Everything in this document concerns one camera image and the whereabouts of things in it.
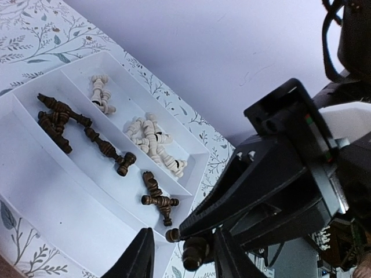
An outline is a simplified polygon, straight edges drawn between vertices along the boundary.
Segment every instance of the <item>table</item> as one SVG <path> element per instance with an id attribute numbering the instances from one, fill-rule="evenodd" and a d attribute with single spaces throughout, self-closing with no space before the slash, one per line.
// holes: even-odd
<path id="1" fill-rule="evenodd" d="M 212 189 L 233 146 L 197 111 L 117 45 L 104 32 L 58 0 L 0 1 L 0 96 L 52 69 L 101 50 L 108 50 L 148 92 L 210 150 L 210 159 L 193 207 Z M 95 277 L 50 244 L 16 207 L 0 196 L 0 253 L 27 277 Z M 174 252 L 165 278 L 214 277 L 213 265 L 188 273 L 181 246 Z"/>

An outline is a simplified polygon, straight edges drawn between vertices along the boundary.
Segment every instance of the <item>floral tablecloth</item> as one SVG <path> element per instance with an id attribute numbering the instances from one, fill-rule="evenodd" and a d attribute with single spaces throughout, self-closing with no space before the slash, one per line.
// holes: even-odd
<path id="1" fill-rule="evenodd" d="M 210 150 L 194 207 L 208 194 L 233 152 L 231 144 L 169 87 L 75 10 L 58 0 L 0 0 L 0 96 L 32 78 L 101 50 L 109 50 L 170 113 Z M 64 257 L 37 227 L 0 196 L 0 253 L 27 277 L 94 276 Z M 210 278 L 213 265 L 188 273 L 181 245 L 165 278 Z"/>

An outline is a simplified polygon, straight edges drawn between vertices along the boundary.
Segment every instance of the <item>white backdrop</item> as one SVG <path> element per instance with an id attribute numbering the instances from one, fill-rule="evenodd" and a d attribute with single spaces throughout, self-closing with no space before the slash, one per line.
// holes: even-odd
<path id="1" fill-rule="evenodd" d="M 252 132 L 243 110 L 289 78 L 312 96 L 328 83 L 321 0 L 65 1 L 233 144 Z M 333 57 L 339 36 L 333 25 Z"/>

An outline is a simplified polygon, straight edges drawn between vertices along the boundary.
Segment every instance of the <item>pile of brown chess pieces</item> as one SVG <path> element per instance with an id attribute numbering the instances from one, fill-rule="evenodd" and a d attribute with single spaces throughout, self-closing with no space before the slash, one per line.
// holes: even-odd
<path id="1" fill-rule="evenodd" d="M 141 198 L 141 203 L 145 205 L 155 204 L 163 215 L 163 224 L 165 226 L 173 225 L 170 218 L 171 207 L 178 206 L 179 200 L 161 196 L 162 191 L 158 188 L 157 180 L 155 180 L 152 172 L 144 172 L 143 181 L 150 193 L 150 196 L 144 195 Z"/>
<path id="2" fill-rule="evenodd" d="M 81 114 L 75 113 L 67 104 L 57 101 L 53 97 L 44 96 L 43 94 L 39 94 L 37 98 L 44 103 L 46 107 L 53 110 L 53 112 L 49 114 L 40 111 L 38 114 L 38 123 L 62 151 L 65 153 L 70 153 L 72 151 L 70 142 L 62 136 L 65 125 L 69 119 L 72 118 L 85 127 L 84 132 L 86 136 L 98 145 L 103 155 L 115 159 L 115 162 L 118 164 L 117 173 L 121 176 L 127 175 L 128 167 L 136 161 L 134 154 L 127 152 L 124 157 L 118 155 L 115 147 L 110 142 L 99 138 L 99 133 L 95 132 L 90 127 L 92 121 Z"/>

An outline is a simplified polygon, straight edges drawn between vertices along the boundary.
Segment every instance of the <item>white box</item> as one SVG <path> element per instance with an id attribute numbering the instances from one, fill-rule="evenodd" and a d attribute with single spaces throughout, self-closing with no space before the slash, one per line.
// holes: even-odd
<path id="1" fill-rule="evenodd" d="M 91 101 L 92 75 L 107 74 L 113 115 L 104 115 Z M 39 111 L 49 111 L 41 93 L 68 104 L 93 121 L 103 140 L 119 154 L 132 152 L 137 161 L 126 177 L 116 173 L 113 159 L 104 157 L 85 136 L 83 126 L 70 120 L 63 136 L 73 151 L 66 155 L 39 127 Z M 173 136 L 167 152 L 187 160 L 182 178 L 159 167 L 124 133 L 134 118 L 146 112 Z M 100 52 L 22 85 L 0 97 L 0 194 L 15 206 L 66 257 L 100 277 L 125 251 L 136 233 L 152 227 L 155 234 L 155 277 L 162 277 L 175 244 L 167 243 L 162 216 L 155 206 L 143 206 L 148 192 L 142 180 L 151 171 L 164 195 L 176 197 L 173 227 L 190 212 L 209 159 L 208 150 L 109 53 Z"/>

